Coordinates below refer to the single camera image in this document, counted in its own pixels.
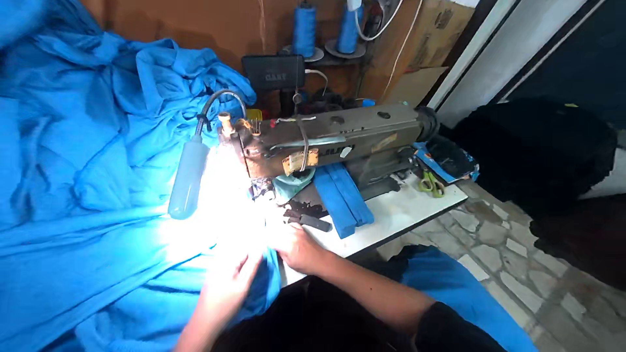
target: white table top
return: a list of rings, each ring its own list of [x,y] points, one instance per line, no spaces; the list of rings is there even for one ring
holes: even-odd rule
[[[446,187],[446,195],[443,198],[433,198],[429,192],[420,192],[418,191],[419,179],[412,173],[404,181],[396,180],[400,183],[399,192],[385,193],[366,201],[369,210],[374,214],[374,223],[357,227],[353,235],[340,239],[334,226],[330,232],[323,232],[309,226],[304,227],[322,247],[342,257],[347,257],[365,248],[380,246],[394,234],[425,222],[467,199],[467,195],[455,185]],[[332,223],[329,215],[323,217],[322,220]],[[283,286],[305,277],[286,265],[281,267],[281,273]]]

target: cardboard box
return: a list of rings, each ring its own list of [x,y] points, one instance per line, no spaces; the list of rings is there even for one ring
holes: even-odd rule
[[[411,107],[417,106],[447,69],[447,67],[422,68],[402,75],[391,93],[387,95],[384,104],[406,101]]]
[[[363,77],[360,98],[385,101],[405,71],[440,67],[474,13],[450,0],[423,0],[396,69],[394,62],[411,27],[419,0],[404,0],[402,9],[376,43],[371,66]],[[387,89],[389,75],[393,77]]]
[[[474,14],[474,8],[451,1],[442,1],[439,8],[434,21],[418,41],[409,70],[443,65],[443,61]]]

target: person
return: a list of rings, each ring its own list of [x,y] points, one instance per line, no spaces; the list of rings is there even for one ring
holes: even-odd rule
[[[309,276],[283,288],[264,314],[223,331],[262,256],[236,260],[202,289],[175,351],[504,351],[447,305],[323,249],[300,225],[270,242]]]

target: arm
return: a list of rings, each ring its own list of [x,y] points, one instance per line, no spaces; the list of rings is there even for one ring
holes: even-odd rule
[[[220,258],[207,270],[206,284],[192,318],[174,348],[176,352],[208,351],[248,294],[262,254]]]
[[[323,249],[301,226],[272,238],[272,247],[296,271],[337,286],[392,328],[414,335],[433,304],[427,295],[360,267]]]

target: label sticker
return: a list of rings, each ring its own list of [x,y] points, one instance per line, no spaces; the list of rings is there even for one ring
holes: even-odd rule
[[[340,158],[345,158],[346,155],[348,155],[349,152],[352,151],[352,147],[346,147],[341,151],[341,154],[339,154]]]
[[[385,138],[384,140],[381,140],[380,142],[378,142],[377,145],[372,147],[372,153],[378,152],[380,149],[383,149],[387,144],[390,144],[391,142],[395,141],[396,139],[398,139],[398,134],[394,133],[391,136]]]
[[[309,149],[309,156],[307,157],[307,166],[317,166],[319,160],[319,149]],[[285,175],[289,176],[294,171],[299,171],[302,168],[302,162],[304,161],[304,151],[295,152],[282,160],[282,169]]]

